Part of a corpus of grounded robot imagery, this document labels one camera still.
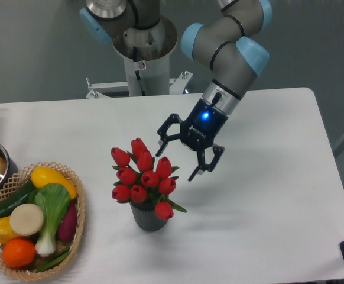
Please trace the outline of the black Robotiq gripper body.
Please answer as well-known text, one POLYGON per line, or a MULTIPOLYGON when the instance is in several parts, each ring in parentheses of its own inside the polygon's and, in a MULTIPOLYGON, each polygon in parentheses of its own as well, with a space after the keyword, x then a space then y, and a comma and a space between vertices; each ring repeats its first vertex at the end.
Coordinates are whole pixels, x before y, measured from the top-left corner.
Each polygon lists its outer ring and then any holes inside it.
POLYGON ((209 148, 228 117, 199 99, 189 116, 180 124, 180 140, 193 151, 209 148))

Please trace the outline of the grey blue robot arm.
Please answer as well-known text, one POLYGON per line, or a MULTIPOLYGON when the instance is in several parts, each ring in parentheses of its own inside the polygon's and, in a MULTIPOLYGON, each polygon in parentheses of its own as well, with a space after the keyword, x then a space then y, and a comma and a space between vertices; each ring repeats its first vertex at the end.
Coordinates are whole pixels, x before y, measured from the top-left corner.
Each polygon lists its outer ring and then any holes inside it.
POLYGON ((170 54, 176 46, 214 77, 189 116, 171 114, 157 133, 160 147, 180 140, 197 154, 194 174, 211 172, 224 148, 214 139, 254 80, 269 54, 252 36, 272 19, 269 1, 220 1, 222 17, 199 23, 179 37, 160 12, 159 1, 87 1, 80 19, 102 43, 112 43, 124 60, 131 96, 166 95, 170 91, 170 54))

